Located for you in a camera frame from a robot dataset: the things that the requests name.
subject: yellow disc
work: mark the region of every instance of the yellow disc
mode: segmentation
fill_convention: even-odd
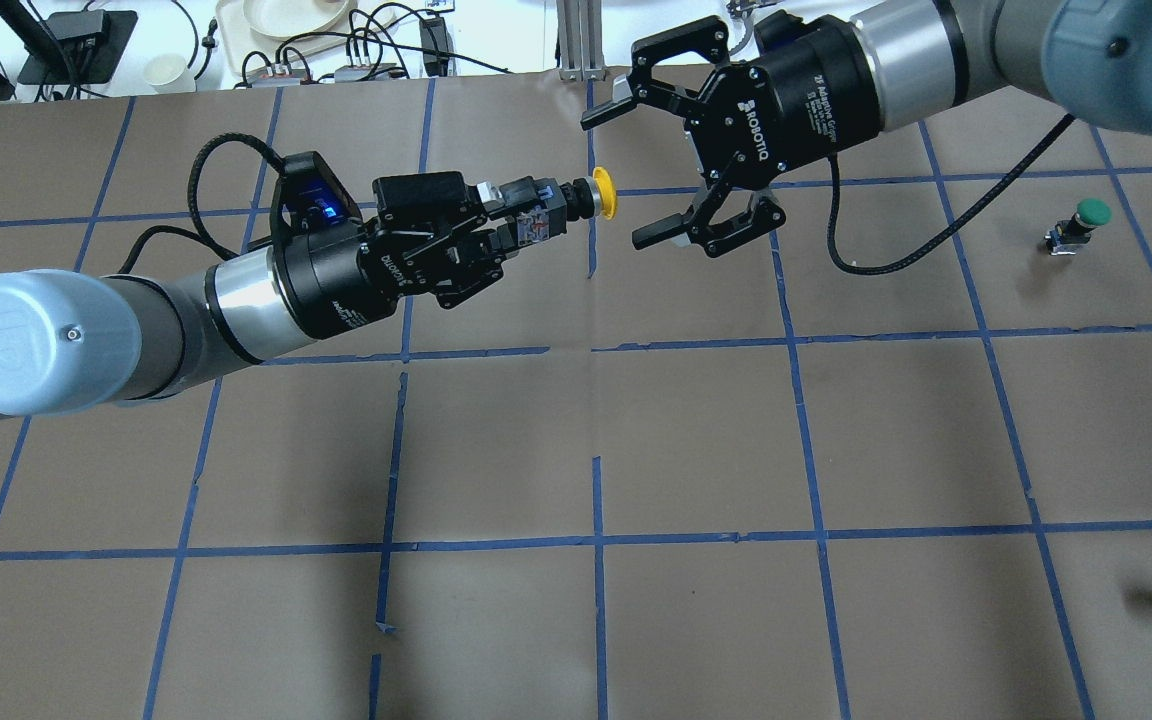
[[[612,174],[602,167],[594,168],[594,183],[602,197],[602,217],[611,220],[616,217],[616,183],[612,182]]]

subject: white cup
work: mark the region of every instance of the white cup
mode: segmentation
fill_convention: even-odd
[[[189,73],[189,61],[182,55],[168,53],[145,63],[141,74],[156,92],[192,92],[196,90],[194,75]]]

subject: blue plastic cap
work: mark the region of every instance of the blue plastic cap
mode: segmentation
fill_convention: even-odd
[[[141,359],[131,305],[67,270],[0,275],[0,414],[76,414],[124,386]]]
[[[1076,118],[1152,135],[1152,0],[1066,0],[1047,32],[1043,78]]]

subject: bolt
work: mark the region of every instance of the bolt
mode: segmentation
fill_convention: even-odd
[[[1126,37],[1115,37],[1114,41],[1111,41],[1111,46],[1106,47],[1106,54],[1111,58],[1121,58],[1128,54],[1128,51],[1132,48],[1132,41],[1128,40]]]

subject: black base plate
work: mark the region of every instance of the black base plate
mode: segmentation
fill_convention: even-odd
[[[56,15],[70,15],[73,13],[52,13],[48,20]],[[132,37],[132,29],[136,26],[138,15],[136,10],[106,10],[109,15],[109,37],[96,47],[91,65],[88,66],[88,74],[79,79],[82,85],[100,85],[114,78],[114,69],[118,61],[123,58],[123,50],[127,50],[127,41]],[[61,46],[73,53],[74,41],[61,41]],[[45,65],[33,55],[24,61],[24,68],[20,69],[17,85],[61,85],[68,82],[67,77],[56,77],[54,73],[46,73]]]

